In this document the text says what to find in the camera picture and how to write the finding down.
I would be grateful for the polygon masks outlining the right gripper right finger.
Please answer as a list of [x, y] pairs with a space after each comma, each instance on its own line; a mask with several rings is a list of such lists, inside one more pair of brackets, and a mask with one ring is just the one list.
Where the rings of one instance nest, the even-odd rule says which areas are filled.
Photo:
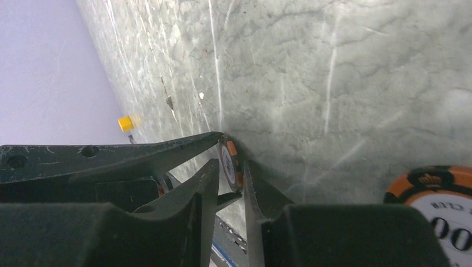
[[250, 266], [448, 266], [431, 225], [406, 205], [295, 204], [244, 162]]

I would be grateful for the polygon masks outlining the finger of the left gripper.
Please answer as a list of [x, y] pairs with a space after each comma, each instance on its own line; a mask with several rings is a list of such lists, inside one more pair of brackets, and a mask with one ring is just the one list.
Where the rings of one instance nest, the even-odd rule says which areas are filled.
[[215, 212], [219, 212], [225, 209], [227, 206], [239, 200], [242, 196], [243, 195], [241, 192], [228, 192], [225, 194], [218, 195]]
[[71, 183], [160, 175], [217, 144], [221, 132], [153, 144], [3, 145], [1, 183], [63, 177]]

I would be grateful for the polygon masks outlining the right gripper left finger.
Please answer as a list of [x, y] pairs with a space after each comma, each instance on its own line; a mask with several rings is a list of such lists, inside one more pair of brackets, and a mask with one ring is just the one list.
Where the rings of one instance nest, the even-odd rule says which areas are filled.
[[164, 196], [113, 204], [1, 205], [2, 266], [208, 266], [219, 184], [209, 160]]

